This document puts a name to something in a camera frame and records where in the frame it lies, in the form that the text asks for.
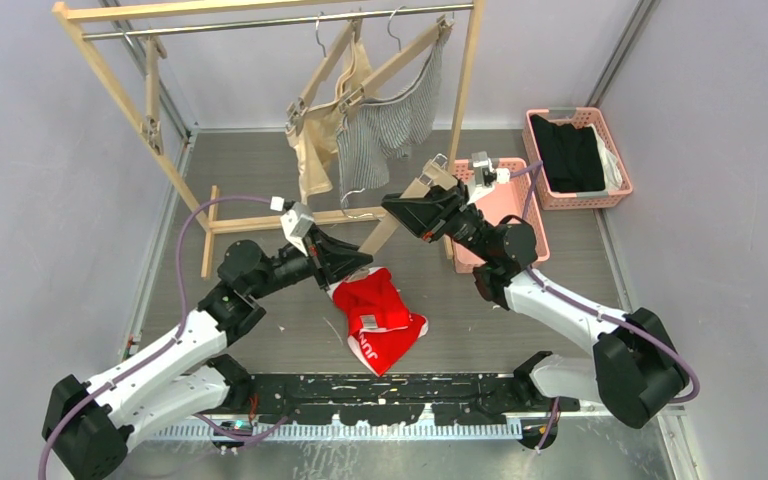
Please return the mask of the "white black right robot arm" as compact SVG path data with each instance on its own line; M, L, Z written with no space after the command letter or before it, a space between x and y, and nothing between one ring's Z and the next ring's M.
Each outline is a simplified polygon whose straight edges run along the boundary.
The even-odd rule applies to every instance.
M552 353L532 357L514 386L525 409L540 410L553 397L575 398L598 402L640 429L665 406L700 394L697 373L654 312L607 307L533 267L537 238L524 218L509 214L489 222L463 184L433 186L414 197L388 194L381 205L416 238L431 243L448 237L480 258L473 277L484 300L543 323L589 353L587 361Z

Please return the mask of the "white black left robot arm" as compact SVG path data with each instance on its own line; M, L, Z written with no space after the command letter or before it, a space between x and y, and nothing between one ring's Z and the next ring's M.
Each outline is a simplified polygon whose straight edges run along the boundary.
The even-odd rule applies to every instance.
M274 256L252 240L233 243L218 284L164 337L86 381L68 375L55 384L39 478L55 454L74 478L103 479L148 435L184 417L242 411L252 397L251 376L225 350L264 317L258 300L308 278L327 288L372 261L317 226Z

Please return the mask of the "beige underwear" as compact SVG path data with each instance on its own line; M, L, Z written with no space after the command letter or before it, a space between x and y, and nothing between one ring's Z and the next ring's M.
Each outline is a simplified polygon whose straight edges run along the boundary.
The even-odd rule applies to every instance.
M367 54L362 43L360 50ZM349 46L339 60L343 62L342 73L347 68L348 60ZM335 97L338 78L335 84ZM343 114L333 109L334 104L335 98L329 103L311 105L304 115L301 129L297 134L285 133L289 146L296 153L299 193L301 202L304 204L311 196L332 190L328 169L337 160L336 135L343 120Z

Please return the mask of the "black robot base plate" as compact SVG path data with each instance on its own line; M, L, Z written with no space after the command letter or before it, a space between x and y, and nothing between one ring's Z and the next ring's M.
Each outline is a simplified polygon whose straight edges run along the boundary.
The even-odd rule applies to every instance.
M264 423L282 418L325 425L333 417L355 426L411 425L430 408L436 426L500 424L508 414L543 417L552 401L528 390L510 374L254 374L250 397L209 414L254 413Z

